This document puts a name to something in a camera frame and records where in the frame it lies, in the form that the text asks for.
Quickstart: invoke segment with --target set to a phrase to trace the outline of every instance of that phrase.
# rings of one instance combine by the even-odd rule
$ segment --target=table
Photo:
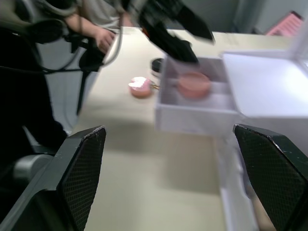
[[[211,46],[185,31],[175,32],[192,43],[198,56],[217,56],[228,49],[279,49],[290,42],[215,33],[216,45]],[[124,28],[118,58],[100,71],[84,103],[75,132],[98,125],[107,128],[86,231],[226,230],[213,138],[155,130],[156,97],[136,100],[129,94],[133,77],[157,81],[150,75],[150,60],[163,56],[140,30]]]

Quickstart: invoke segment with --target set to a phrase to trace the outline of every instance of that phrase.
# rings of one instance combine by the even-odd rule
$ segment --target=gray shirt
[[[82,10],[82,16],[94,25],[115,33],[119,31],[119,14],[105,0],[78,0],[78,4]]]

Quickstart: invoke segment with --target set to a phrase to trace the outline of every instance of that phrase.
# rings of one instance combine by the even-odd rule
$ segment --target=person
[[[42,71],[35,57],[35,44],[0,28],[0,66]],[[57,151],[67,134],[55,121],[44,74],[0,68],[1,143],[0,174],[17,159],[33,154],[24,127],[43,146]]]
[[[95,39],[100,51],[107,54],[115,34],[119,31],[118,12],[104,0],[77,0],[77,2],[78,12],[65,19],[68,27],[77,33],[80,33],[81,29],[82,35]],[[123,25],[132,26],[127,13],[124,13]]]

